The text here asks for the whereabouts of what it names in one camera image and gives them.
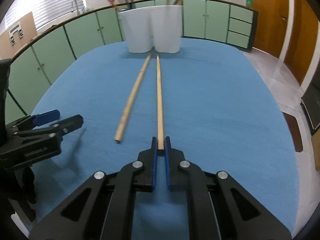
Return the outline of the window blinds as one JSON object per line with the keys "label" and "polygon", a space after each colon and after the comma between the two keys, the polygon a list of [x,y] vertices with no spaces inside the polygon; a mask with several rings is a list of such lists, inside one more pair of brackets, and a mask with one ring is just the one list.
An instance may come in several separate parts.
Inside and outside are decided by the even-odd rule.
{"label": "window blinds", "polygon": [[8,28],[24,15],[32,13],[35,27],[39,29],[53,20],[72,12],[72,6],[84,6],[83,0],[14,0],[4,17]]}

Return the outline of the black oven cabinet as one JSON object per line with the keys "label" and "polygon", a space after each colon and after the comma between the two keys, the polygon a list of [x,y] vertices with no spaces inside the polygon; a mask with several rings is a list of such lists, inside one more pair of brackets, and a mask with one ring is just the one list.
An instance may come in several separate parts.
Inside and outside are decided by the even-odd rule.
{"label": "black oven cabinet", "polygon": [[302,96],[302,105],[309,119],[311,134],[319,129],[320,106],[319,106],[319,72],[316,72],[310,85]]}

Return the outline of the chrome sink faucet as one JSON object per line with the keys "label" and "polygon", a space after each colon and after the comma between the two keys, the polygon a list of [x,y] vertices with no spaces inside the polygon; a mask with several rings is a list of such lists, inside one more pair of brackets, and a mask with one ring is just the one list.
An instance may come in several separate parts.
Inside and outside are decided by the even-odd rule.
{"label": "chrome sink faucet", "polygon": [[80,15],[80,10],[79,10],[79,6],[76,0],[72,0],[71,3],[71,12],[76,12],[76,15],[79,16]]}

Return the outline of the white double utensil holder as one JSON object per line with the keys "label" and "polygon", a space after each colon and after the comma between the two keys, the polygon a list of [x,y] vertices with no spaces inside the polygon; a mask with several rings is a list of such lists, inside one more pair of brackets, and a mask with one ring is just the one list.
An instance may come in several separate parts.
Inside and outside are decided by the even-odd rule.
{"label": "white double utensil holder", "polygon": [[159,5],[121,11],[119,17],[129,52],[178,53],[182,37],[182,6]]}

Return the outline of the cardboard box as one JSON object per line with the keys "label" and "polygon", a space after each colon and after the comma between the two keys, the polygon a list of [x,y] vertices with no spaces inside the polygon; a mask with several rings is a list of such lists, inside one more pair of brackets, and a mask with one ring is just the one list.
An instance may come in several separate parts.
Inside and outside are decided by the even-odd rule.
{"label": "cardboard box", "polygon": [[36,36],[33,13],[29,12],[1,34],[1,59],[13,58]]}

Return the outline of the green kitchen base cabinets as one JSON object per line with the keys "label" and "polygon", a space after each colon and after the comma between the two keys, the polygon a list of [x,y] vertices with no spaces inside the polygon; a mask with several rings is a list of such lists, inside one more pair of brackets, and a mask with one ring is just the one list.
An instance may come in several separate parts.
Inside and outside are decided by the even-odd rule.
{"label": "green kitchen base cabinets", "polygon": [[[220,0],[184,0],[182,36],[251,51],[258,25],[256,10]],[[30,114],[55,80],[94,48],[125,41],[113,7],[102,7],[57,24],[27,41],[11,57],[5,120]]]}

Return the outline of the blue table cloth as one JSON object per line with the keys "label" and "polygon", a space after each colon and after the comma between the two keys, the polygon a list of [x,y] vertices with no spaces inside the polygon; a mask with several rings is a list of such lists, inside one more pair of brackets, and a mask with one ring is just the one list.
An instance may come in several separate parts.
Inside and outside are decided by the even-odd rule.
{"label": "blue table cloth", "polygon": [[285,117],[238,49],[124,42],[79,57],[33,109],[83,117],[33,165],[30,239],[291,239],[298,205]]}

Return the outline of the plain bamboo chopstick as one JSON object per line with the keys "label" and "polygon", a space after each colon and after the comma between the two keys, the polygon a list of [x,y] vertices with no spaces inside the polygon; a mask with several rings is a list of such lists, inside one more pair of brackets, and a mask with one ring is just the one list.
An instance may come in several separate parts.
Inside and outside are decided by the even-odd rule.
{"label": "plain bamboo chopstick", "polygon": [[161,81],[160,58],[159,58],[158,54],[156,55],[156,74],[157,74],[157,139],[158,139],[158,149],[164,150],[162,81]]}
{"label": "plain bamboo chopstick", "polygon": [[142,83],[145,71],[146,71],[146,69],[147,69],[147,67],[149,65],[151,57],[152,57],[152,54],[149,53],[147,55],[143,65],[142,65],[142,67],[141,67],[141,69],[139,71],[139,74],[138,74],[138,76],[136,78],[136,81],[135,81],[135,83],[134,83],[134,85],[133,85],[133,87],[131,89],[131,92],[129,94],[128,100],[126,102],[125,108],[124,108],[123,113],[121,115],[121,119],[120,119],[120,122],[118,124],[115,136],[114,136],[114,140],[116,141],[116,143],[121,143],[122,140],[123,140],[123,136],[124,136],[124,133],[125,133],[125,128],[127,126],[127,122],[128,122],[129,117],[130,117],[130,113],[131,113],[133,104],[135,102],[137,93],[138,93],[139,88],[140,88],[140,84]]}

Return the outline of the brown wooden door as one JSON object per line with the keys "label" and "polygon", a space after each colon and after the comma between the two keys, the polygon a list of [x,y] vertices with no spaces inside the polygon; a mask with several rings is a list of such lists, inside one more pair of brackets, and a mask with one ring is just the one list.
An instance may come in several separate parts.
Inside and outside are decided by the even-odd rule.
{"label": "brown wooden door", "polygon": [[294,0],[293,26],[284,63],[303,83],[316,48],[318,18],[307,0]]}
{"label": "brown wooden door", "polygon": [[280,57],[287,29],[289,0],[253,0],[253,9],[258,12],[253,47]]}

